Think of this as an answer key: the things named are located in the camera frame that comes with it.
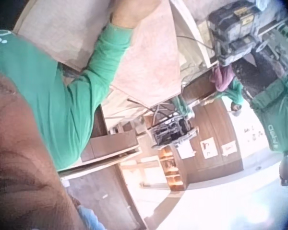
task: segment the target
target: bright light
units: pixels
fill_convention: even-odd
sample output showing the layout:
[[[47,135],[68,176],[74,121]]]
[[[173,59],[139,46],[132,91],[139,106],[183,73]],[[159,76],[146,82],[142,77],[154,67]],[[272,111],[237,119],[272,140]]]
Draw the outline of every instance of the bright light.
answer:
[[[265,206],[252,204],[245,207],[244,215],[250,223],[259,224],[268,220],[269,211]]]

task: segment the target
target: green long-sleeve shirt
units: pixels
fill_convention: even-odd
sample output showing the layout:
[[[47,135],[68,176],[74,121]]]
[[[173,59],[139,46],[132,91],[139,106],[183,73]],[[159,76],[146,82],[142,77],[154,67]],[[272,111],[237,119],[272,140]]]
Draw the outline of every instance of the green long-sleeve shirt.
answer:
[[[240,81],[237,78],[234,78],[234,80],[229,84],[228,89],[223,92],[217,92],[215,98],[226,96],[231,99],[235,104],[242,104],[242,89],[243,86]]]
[[[76,162],[93,129],[94,112],[106,97],[132,29],[109,24],[88,67],[66,87],[61,66],[34,45],[0,30],[0,73],[30,105],[57,170]]]

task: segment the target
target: electrical wire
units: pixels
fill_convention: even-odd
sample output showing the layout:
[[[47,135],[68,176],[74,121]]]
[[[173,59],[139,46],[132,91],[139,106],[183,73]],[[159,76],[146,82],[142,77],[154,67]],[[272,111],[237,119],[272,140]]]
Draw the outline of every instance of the electrical wire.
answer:
[[[187,36],[182,36],[182,35],[177,35],[177,37],[182,37],[182,38],[186,38],[186,39],[190,39],[190,40],[193,40],[193,41],[195,41],[195,42],[198,42],[199,44],[201,44],[201,45],[205,46],[207,49],[210,49],[210,50],[214,51],[214,49],[213,49],[213,48],[211,48],[211,47],[209,47],[209,46],[205,45],[204,43],[202,43],[202,42],[200,42],[200,41],[198,41],[198,40],[196,40],[196,39],[194,39],[194,38],[191,38],[191,37],[187,37]]]

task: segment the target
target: green bag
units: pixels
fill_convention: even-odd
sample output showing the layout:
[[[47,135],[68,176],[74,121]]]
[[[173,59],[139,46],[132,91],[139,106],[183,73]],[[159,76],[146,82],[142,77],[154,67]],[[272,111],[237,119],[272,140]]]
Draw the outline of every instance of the green bag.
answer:
[[[250,106],[264,127],[270,149],[288,152],[288,76],[256,95]]]

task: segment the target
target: pink cloth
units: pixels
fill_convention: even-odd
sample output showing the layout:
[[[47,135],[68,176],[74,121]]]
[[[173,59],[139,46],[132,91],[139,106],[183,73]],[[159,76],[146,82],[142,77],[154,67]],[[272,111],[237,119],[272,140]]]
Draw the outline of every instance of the pink cloth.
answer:
[[[228,88],[234,77],[235,73],[231,65],[225,67],[217,66],[212,70],[210,81],[216,84],[216,90],[223,92]]]

